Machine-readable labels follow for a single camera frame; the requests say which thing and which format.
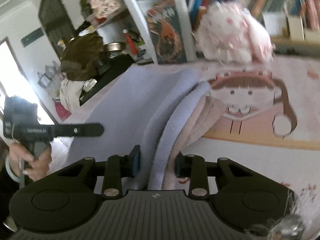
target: dark book with orange illustration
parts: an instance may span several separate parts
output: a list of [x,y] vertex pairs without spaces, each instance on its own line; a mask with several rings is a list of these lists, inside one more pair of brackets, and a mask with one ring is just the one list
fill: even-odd
[[187,62],[175,0],[154,4],[147,11],[147,22],[158,64]]

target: cartoon mouth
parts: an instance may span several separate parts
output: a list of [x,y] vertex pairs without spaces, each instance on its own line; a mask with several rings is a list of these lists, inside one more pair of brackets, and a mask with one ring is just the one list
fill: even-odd
[[230,114],[238,114],[240,113],[241,115],[246,115],[249,114],[251,110],[250,106],[245,106],[243,108],[239,108],[239,107],[234,107],[234,106],[229,106],[228,107],[228,111]]

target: pink plush toy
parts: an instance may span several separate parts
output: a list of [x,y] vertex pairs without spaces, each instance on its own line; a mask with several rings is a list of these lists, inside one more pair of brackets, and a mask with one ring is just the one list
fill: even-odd
[[241,64],[272,59],[272,44],[265,28],[237,3],[215,3],[208,8],[195,34],[208,60]]

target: dark sleeve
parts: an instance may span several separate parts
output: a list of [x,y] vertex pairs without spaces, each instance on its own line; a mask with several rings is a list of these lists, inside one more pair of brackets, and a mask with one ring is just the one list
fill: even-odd
[[9,202],[13,194],[18,191],[19,184],[13,181],[5,169],[0,167],[0,239],[5,240],[12,235],[12,231],[8,230],[4,225],[9,215]]

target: beige cloth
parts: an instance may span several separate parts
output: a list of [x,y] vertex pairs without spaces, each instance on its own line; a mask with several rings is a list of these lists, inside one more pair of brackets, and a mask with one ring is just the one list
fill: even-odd
[[210,95],[201,97],[172,147],[164,173],[163,190],[175,189],[177,178],[174,169],[178,153],[203,136],[224,114],[225,110],[220,100],[214,99]]

